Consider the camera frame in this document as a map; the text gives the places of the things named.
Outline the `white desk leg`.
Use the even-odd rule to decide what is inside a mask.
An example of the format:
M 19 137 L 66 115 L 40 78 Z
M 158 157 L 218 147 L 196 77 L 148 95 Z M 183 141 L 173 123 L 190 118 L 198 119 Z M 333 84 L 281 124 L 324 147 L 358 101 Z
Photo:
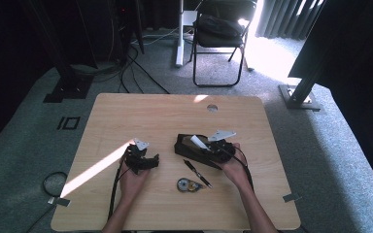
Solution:
M 178 12 L 178 42 L 177 42 L 177 52 L 175 65 L 177 67 L 182 67 L 184 65 L 184 52 L 185 52 L 185 40 L 184 40 L 184 27 L 192 26 L 196 18 L 195 10 L 185 10 L 184 9 L 185 0 L 179 0 L 179 12 Z

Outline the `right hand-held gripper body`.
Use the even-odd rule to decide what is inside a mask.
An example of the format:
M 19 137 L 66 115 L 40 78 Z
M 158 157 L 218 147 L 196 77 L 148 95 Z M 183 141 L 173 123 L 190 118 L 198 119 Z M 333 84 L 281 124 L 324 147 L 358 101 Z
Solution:
M 208 138 L 207 147 L 212 150 L 217 158 L 210 159 L 217 163 L 225 163 L 235 154 L 235 148 L 231 143 L 226 141 L 227 138 L 235 136 L 234 131 L 217 130 Z

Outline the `black bag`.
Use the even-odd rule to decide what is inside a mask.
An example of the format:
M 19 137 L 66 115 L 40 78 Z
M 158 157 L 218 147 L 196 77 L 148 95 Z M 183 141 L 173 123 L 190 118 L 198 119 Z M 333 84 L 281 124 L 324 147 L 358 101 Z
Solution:
M 201 15 L 198 18 L 196 25 L 201 31 L 224 38 L 238 37 L 244 32 L 244 27 L 238 22 L 213 17 L 210 15 Z

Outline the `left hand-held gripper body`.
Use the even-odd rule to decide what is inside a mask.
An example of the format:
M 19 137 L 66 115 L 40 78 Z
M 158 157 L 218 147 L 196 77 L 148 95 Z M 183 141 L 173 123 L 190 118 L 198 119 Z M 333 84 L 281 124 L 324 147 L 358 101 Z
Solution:
M 147 147 L 149 143 L 143 142 L 137 138 L 133 139 L 132 145 L 137 147 L 136 157 L 126 158 L 124 153 L 124 163 L 131 169 L 135 174 L 138 174 L 140 170 L 146 170 L 148 168 L 148 160 L 146 158 Z

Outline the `black folding chair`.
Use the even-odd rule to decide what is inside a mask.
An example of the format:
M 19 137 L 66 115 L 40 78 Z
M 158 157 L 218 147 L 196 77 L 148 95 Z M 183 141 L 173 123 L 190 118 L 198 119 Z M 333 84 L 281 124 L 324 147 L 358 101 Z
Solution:
M 193 23 L 193 39 L 189 60 L 193 62 L 192 81 L 198 87 L 232 87 L 241 81 L 242 68 L 245 58 L 245 50 L 248 42 L 250 26 L 254 20 L 256 11 L 256 0 L 202 0 L 197 7 L 197 15 Z M 235 21 L 244 27 L 241 36 L 224 38 L 218 35 L 206 33 L 197 28 L 197 21 L 201 15 L 210 15 L 221 19 Z M 205 49 L 232 49 L 227 51 L 230 62 L 237 50 L 241 53 L 237 79 L 233 83 L 199 83 L 197 81 L 197 56 L 199 54 L 221 54 L 221 51 L 198 51 L 197 48 Z

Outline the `black panel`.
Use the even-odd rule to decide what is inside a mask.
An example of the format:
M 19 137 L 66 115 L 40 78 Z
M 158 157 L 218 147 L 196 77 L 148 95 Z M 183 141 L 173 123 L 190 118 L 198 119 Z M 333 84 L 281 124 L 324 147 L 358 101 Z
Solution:
M 330 90 L 373 169 L 373 0 L 325 0 L 289 74 Z

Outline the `grey tape strip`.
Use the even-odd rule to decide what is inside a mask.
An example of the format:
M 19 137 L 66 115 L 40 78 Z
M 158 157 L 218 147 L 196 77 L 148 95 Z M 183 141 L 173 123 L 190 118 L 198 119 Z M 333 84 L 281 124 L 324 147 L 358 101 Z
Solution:
M 286 203 L 290 201 L 297 201 L 297 200 L 300 200 L 301 198 L 302 196 L 299 193 L 290 193 L 283 197 Z
M 60 198 L 60 197 L 51 197 L 48 201 L 51 205 L 60 205 L 64 207 L 68 207 L 70 205 L 70 200 Z

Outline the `grey curtain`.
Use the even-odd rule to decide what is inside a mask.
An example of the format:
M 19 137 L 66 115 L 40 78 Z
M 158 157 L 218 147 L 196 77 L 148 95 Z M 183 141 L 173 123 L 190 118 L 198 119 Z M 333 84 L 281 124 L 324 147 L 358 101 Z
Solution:
M 305 40 L 326 0 L 260 0 L 255 35 L 268 39 Z

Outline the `white eraser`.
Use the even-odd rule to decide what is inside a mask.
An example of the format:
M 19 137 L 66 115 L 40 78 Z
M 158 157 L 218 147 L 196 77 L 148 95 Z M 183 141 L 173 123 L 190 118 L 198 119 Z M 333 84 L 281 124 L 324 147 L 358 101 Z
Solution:
M 210 150 L 196 135 L 192 135 L 190 140 L 203 150 Z

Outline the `black pen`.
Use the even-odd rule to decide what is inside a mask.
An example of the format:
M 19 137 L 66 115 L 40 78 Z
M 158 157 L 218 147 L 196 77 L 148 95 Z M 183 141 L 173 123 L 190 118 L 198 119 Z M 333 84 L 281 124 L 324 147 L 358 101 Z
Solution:
M 184 163 L 187 168 L 199 178 L 201 182 L 203 182 L 208 187 L 213 188 L 213 186 L 196 170 L 196 168 L 188 160 L 184 159 Z

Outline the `person's right hand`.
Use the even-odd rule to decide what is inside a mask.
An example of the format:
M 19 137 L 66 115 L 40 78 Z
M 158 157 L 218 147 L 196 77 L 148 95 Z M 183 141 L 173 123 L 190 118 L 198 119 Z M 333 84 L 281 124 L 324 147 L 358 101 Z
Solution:
M 235 148 L 234 156 L 228 162 L 221 164 L 220 167 L 239 189 L 252 189 L 247 172 L 247 159 L 241 152 L 239 143 L 234 143 L 233 147 Z

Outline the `black pencil case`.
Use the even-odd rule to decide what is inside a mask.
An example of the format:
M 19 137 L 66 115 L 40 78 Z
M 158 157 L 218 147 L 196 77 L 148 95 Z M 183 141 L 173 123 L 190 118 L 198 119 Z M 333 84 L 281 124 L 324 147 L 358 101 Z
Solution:
M 191 140 L 192 135 L 188 134 L 179 134 L 177 136 L 177 141 L 174 145 L 175 154 L 183 156 L 185 158 L 194 160 L 196 162 L 202 163 L 204 165 L 219 169 L 219 164 L 214 161 L 211 161 L 202 151 L 201 148 L 196 146 Z M 206 146 L 208 143 L 207 136 L 204 135 L 196 135 Z

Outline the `black stand with base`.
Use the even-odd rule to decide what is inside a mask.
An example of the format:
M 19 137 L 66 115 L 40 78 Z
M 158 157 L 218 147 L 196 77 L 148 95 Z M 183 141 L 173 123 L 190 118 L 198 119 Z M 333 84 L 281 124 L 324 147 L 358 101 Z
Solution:
M 44 102 L 61 103 L 64 99 L 86 99 L 93 76 L 80 75 L 75 72 L 67 59 L 44 4 L 41 0 L 19 0 L 19 2 L 59 75 L 55 88 L 46 95 Z

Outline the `person's left hand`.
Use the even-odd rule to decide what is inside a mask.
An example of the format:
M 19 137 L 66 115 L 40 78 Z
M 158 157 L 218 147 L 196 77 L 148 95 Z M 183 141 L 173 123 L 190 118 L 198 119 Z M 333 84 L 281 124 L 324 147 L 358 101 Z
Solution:
M 138 173 L 134 173 L 122 162 L 119 174 L 120 201 L 125 203 L 133 202 L 141 192 L 149 173 L 149 170 L 141 170 Z

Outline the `grey correction tape dispenser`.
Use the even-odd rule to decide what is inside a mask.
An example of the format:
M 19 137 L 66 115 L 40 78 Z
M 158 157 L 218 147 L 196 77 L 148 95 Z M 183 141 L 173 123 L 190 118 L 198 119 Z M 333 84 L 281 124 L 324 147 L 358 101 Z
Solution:
M 204 188 L 204 185 L 187 178 L 180 178 L 177 181 L 177 189 L 180 192 L 197 192 Z

